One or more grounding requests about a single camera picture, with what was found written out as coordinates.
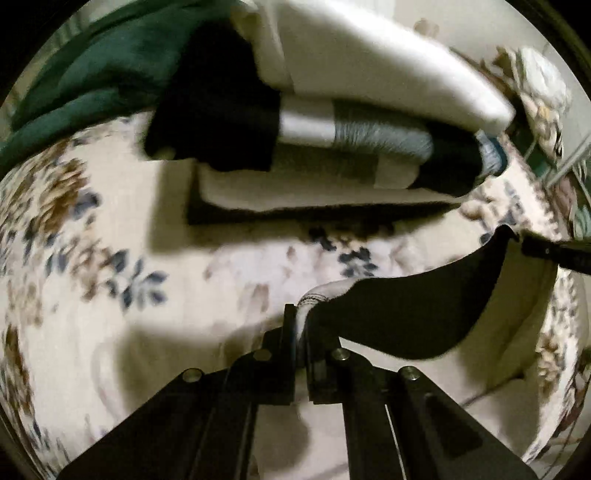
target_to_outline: dark green cloth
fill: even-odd
[[[138,0],[92,24],[44,66],[12,119],[0,178],[81,128],[155,106],[193,31],[233,0]]]

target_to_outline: black metal bracket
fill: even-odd
[[[284,326],[229,369],[184,371],[58,480],[244,480],[258,406],[294,401],[295,319],[287,305]],[[352,480],[535,480],[418,369],[375,368],[317,323],[304,348],[310,399],[343,405]]]

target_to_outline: bolt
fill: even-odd
[[[332,351],[331,355],[335,360],[343,362],[349,359],[351,352],[349,352],[346,348],[337,348]]]
[[[402,373],[402,376],[404,378],[406,378],[407,380],[410,380],[410,381],[418,380],[419,377],[421,376],[421,372],[418,371],[418,369],[415,367],[403,367],[400,370],[400,373]]]
[[[201,370],[199,370],[198,368],[187,368],[183,372],[183,380],[185,380],[186,383],[198,382],[199,380],[201,380],[202,376],[203,372],[201,372]]]
[[[260,350],[257,350],[253,355],[254,359],[257,362],[268,362],[272,356],[273,354],[266,348],[261,348]]]

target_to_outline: folded towel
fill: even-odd
[[[197,168],[200,205],[251,212],[453,202],[506,167],[498,141],[482,132],[270,88],[227,21],[192,36],[144,148],[209,165]],[[194,217],[224,218],[202,213]]]

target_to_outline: white towel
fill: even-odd
[[[236,26],[253,45],[260,78],[274,88],[490,135],[513,119],[498,90],[445,46],[373,12],[334,0],[248,0],[241,8]]]

